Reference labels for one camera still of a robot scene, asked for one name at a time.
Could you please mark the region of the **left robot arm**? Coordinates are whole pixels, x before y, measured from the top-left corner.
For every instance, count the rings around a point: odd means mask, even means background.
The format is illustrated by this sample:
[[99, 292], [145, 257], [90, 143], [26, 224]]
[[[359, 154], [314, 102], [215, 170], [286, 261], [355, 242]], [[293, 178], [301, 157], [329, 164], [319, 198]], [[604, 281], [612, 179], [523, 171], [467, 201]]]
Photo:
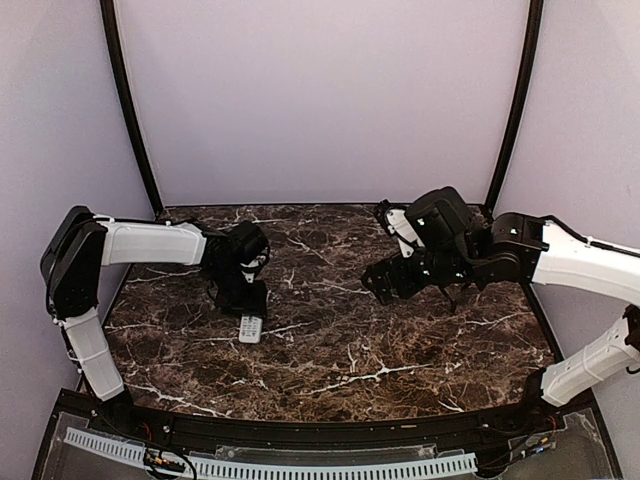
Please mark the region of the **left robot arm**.
[[270, 260], [270, 245], [260, 226], [242, 221], [231, 229], [211, 230], [181, 223], [121, 220], [72, 207], [40, 260], [45, 304], [59, 326], [71, 359], [92, 393], [106, 402], [103, 421], [120, 436], [141, 427], [140, 412], [121, 397], [127, 391], [115, 365], [98, 312], [103, 268], [117, 264], [196, 266], [215, 286], [214, 305], [237, 317], [241, 340], [255, 342], [267, 317], [267, 286], [259, 279]]

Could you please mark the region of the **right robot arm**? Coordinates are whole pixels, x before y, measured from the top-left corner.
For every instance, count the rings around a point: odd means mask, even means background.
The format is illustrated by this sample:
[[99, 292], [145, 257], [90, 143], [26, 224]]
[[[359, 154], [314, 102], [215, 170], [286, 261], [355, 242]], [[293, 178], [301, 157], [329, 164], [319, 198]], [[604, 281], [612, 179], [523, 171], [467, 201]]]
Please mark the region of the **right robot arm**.
[[408, 206], [380, 202], [374, 216], [397, 239], [399, 253], [368, 266], [363, 286], [379, 303], [409, 299], [426, 287], [491, 283], [559, 285], [627, 302], [599, 338], [527, 379], [524, 401], [510, 413], [521, 434], [534, 432], [560, 407], [639, 361], [639, 252], [578, 234], [557, 217], [509, 212], [486, 226], [451, 186]]

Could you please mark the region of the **white remote control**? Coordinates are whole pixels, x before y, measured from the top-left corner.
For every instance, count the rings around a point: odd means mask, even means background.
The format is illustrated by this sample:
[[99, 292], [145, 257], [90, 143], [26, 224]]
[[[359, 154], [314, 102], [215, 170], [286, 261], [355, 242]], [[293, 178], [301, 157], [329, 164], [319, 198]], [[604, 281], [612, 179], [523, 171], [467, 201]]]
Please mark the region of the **white remote control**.
[[261, 340], [263, 320], [254, 315], [243, 315], [240, 320], [238, 341], [243, 344], [258, 344]]

